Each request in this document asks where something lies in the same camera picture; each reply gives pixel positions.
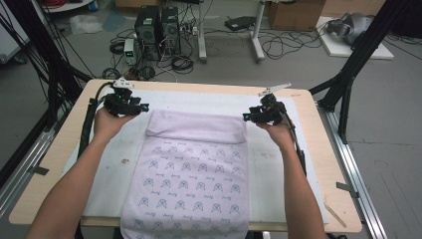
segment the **towel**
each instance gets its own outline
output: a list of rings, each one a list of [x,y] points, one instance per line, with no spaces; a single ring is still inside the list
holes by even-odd
[[[154,111],[120,219],[124,238],[245,238],[246,124]]]

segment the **hand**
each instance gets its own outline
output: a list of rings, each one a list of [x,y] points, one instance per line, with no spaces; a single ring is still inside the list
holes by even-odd
[[[273,142],[281,149],[295,149],[295,143],[288,125],[282,121],[277,125],[271,125],[264,122],[257,122],[257,126],[265,129]]]
[[[97,111],[94,124],[94,137],[110,141],[121,129],[121,127],[136,116],[114,117],[105,108]]]

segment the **table leg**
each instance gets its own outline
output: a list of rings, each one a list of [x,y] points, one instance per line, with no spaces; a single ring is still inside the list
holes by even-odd
[[[255,52],[257,53],[257,63],[260,63],[265,59],[261,43],[258,40],[258,34],[260,33],[261,20],[263,19],[265,8],[265,1],[261,0],[258,5],[257,20],[255,22],[255,30],[251,32],[252,44],[254,45]]]
[[[204,20],[202,5],[204,0],[199,1],[199,29],[198,29],[198,52],[199,52],[199,61],[201,63],[207,63],[207,50],[205,48],[205,36],[204,36]]]

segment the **black pole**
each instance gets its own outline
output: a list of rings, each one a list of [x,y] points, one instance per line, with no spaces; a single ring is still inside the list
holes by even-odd
[[[329,112],[333,112],[342,99],[338,133],[343,143],[347,143],[346,127],[353,82],[410,3],[411,0],[386,0],[341,71],[334,78],[310,89],[312,95],[328,89],[318,105]]]

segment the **computer tower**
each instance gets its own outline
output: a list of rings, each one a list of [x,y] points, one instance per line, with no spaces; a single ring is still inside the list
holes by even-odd
[[[152,45],[162,41],[162,26],[158,6],[141,6],[134,24],[139,45]]]
[[[154,45],[145,45],[142,51],[142,58],[148,61],[159,61],[161,60],[161,53],[164,50],[161,50],[156,44]]]
[[[180,33],[177,7],[164,7],[161,11],[161,24],[165,39],[166,54],[180,54]]]
[[[142,59],[160,60],[160,43],[163,40],[159,8],[141,6],[134,24]]]

